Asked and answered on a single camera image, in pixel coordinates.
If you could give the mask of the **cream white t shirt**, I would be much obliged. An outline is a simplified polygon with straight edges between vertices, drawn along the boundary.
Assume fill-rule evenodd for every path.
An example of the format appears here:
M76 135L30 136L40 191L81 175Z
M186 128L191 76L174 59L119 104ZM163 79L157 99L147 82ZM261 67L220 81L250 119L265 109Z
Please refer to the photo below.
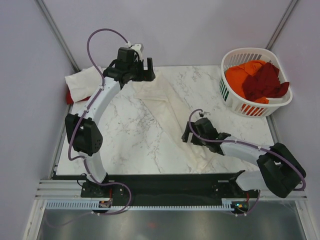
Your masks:
M151 82L134 82L135 98L141 100L196 173L230 173L230 160L203 146L182 141L190 110L160 73Z

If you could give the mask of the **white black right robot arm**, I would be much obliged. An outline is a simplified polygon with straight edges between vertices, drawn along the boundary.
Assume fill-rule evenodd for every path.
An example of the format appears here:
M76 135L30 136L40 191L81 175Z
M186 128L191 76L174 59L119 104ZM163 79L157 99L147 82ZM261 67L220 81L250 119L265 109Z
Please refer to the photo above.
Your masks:
M219 133L208 118L188 121L181 137L191 143L207 148L212 153L234 157L258 167L256 171L240 170L229 184L229 191L235 197L246 191L269 190L279 198L286 198L293 191L306 188L306 172L282 143L259 147L242 141L229 133Z

